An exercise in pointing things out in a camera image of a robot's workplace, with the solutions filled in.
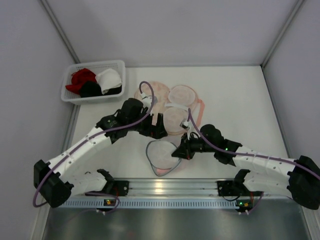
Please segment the white blue-rimmed mesh laundry bag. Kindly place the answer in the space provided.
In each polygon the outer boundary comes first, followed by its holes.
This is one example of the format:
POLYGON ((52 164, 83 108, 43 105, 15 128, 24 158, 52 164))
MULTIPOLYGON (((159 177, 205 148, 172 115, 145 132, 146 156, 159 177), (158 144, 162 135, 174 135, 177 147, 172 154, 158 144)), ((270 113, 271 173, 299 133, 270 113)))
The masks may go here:
POLYGON ((182 161, 181 158, 171 156, 171 154, 176 149, 177 146, 169 141, 150 141, 145 148, 145 155, 147 160, 149 161, 152 170, 153 168, 159 168, 172 169, 172 171, 174 171, 182 161))

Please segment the pink bra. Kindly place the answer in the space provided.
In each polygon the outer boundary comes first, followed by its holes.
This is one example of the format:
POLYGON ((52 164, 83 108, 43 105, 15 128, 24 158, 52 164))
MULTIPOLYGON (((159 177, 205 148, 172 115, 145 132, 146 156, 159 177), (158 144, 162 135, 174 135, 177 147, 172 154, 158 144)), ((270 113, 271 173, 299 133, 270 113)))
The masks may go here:
POLYGON ((167 175, 168 173, 170 173, 172 171, 171 168, 166 168, 166 169, 162 169, 162 168, 153 168, 153 172, 156 176, 158 177, 163 177, 165 175, 167 175))

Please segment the pink floral mesh laundry bag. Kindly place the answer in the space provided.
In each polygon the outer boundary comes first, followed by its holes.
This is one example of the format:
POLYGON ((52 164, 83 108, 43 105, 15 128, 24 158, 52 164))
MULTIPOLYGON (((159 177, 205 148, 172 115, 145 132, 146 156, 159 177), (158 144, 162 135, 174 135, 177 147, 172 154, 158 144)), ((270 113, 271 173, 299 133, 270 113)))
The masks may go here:
POLYGON ((158 81, 151 81, 149 84, 155 94, 152 112, 163 114, 164 128, 168 135, 176 136, 186 132, 180 124, 188 118, 188 110, 191 110, 196 126, 200 126, 205 103, 193 88, 183 84, 169 88, 158 81))

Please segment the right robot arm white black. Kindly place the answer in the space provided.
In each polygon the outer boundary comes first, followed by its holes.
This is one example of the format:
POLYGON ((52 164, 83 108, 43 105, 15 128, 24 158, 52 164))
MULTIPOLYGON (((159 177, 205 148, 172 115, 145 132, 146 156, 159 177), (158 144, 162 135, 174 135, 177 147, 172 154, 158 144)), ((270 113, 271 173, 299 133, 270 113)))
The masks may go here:
POLYGON ((172 157, 191 160, 196 153, 213 153, 220 163, 239 169, 233 179, 237 195, 265 192, 286 196, 310 210, 320 207, 320 168, 307 156, 262 155, 224 138, 212 124, 202 126, 196 135, 185 133, 172 157))

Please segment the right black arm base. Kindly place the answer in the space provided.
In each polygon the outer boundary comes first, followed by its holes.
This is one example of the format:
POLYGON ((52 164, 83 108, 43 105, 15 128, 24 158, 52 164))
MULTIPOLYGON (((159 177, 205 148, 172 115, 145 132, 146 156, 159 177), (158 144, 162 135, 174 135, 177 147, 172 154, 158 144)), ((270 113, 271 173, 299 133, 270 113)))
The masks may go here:
POLYGON ((245 187, 242 180, 219 180, 217 183, 220 197, 249 197, 250 191, 245 187))

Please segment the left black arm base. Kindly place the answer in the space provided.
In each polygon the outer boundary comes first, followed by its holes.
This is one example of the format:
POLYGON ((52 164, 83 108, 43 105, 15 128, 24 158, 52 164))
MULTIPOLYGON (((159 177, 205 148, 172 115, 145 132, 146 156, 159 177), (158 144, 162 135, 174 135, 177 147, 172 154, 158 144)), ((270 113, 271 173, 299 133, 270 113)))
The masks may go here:
POLYGON ((125 197, 129 192, 130 182, 127 180, 113 180, 108 182, 100 191, 86 192, 86 196, 106 196, 125 197))

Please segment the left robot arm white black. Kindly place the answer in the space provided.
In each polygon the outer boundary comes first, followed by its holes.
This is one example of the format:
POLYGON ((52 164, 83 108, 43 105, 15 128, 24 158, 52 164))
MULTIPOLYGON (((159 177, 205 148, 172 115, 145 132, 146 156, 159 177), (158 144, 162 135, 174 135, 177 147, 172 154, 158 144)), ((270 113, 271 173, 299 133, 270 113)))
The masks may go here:
POLYGON ((163 114, 157 114, 157 122, 153 124, 155 102, 152 96, 142 100, 129 98, 114 114, 102 117, 85 137, 65 152, 47 162, 37 161, 33 167, 35 194, 41 195, 50 207, 57 208, 76 195, 109 191, 113 178, 108 171, 98 169, 82 176, 76 176, 76 171, 128 132, 156 140, 166 137, 163 114))

